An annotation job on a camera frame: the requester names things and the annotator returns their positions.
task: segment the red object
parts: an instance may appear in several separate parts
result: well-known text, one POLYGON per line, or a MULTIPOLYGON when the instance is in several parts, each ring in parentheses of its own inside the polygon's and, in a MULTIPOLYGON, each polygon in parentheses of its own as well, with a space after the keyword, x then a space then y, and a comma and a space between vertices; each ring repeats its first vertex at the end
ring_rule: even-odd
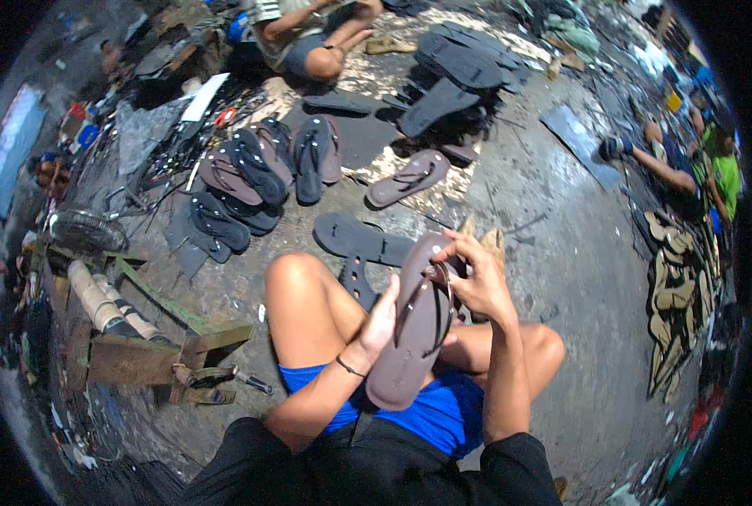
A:
POLYGON ((86 117, 86 109, 81 104, 78 104, 78 102, 73 102, 73 106, 70 107, 70 113, 75 114, 80 120, 86 117))
POLYGON ((228 107, 225 110, 221 111, 221 114, 218 115, 218 117, 213 120, 213 125, 224 128, 228 123, 230 123, 233 118, 235 117, 235 108, 228 107))

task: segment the person's right hand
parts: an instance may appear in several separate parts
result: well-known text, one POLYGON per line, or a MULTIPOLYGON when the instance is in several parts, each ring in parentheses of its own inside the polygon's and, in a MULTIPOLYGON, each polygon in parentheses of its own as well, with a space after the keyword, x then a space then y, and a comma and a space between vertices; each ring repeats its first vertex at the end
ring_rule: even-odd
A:
POLYGON ((444 230, 443 235, 452 239, 452 243, 432 259, 446 261, 459 255, 466 258, 474 270, 469 278, 450 278, 454 294, 472 312, 482 313, 494 321, 515 319, 516 309, 505 286, 505 275, 477 239, 452 230, 444 230))

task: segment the yellow object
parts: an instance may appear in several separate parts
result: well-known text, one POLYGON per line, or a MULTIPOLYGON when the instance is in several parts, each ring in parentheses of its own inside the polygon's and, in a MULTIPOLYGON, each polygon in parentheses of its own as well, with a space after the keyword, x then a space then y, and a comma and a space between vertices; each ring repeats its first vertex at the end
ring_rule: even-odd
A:
POLYGON ((671 92, 671 95, 668 96, 668 101, 666 102, 668 110, 670 110, 672 113, 676 113, 677 111, 679 111, 679 107, 681 105, 682 99, 677 95, 677 92, 671 92))

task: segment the blue shorts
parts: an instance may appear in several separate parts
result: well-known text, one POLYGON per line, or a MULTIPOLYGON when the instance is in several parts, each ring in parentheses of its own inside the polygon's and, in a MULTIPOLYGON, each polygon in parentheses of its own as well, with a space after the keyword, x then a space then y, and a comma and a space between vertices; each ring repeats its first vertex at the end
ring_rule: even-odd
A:
MULTIPOLYGON (((325 367, 280 367, 280 374, 291 394, 308 385, 325 367)), ((362 383, 322 433, 327 435, 356 422, 364 399, 362 383)), ((390 420, 446 455, 461 459, 483 442, 483 389, 468 374, 443 371, 406 410, 378 410, 373 417, 390 420)))
POLYGON ((355 6, 354 3, 344 5, 328 15, 328 22, 322 33, 307 35, 294 41, 292 48, 283 60, 284 70, 304 79, 310 79, 306 71, 306 57, 309 52, 312 49, 325 46, 325 40, 345 21, 351 19, 355 6))

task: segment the person's left hand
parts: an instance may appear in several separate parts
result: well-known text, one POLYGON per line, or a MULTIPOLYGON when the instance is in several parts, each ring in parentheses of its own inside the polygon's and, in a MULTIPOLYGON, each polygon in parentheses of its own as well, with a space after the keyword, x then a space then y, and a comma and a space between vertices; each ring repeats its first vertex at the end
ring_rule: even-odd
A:
MULTIPOLYGON (((393 339, 397 313, 395 302, 399 298, 400 289, 399 276, 392 275, 390 286, 381 294, 381 299, 371 310, 371 316, 362 326, 359 342, 371 363, 376 362, 381 350, 393 339)), ((443 344, 449 346, 456 341, 457 337, 454 334, 448 334, 443 344)))

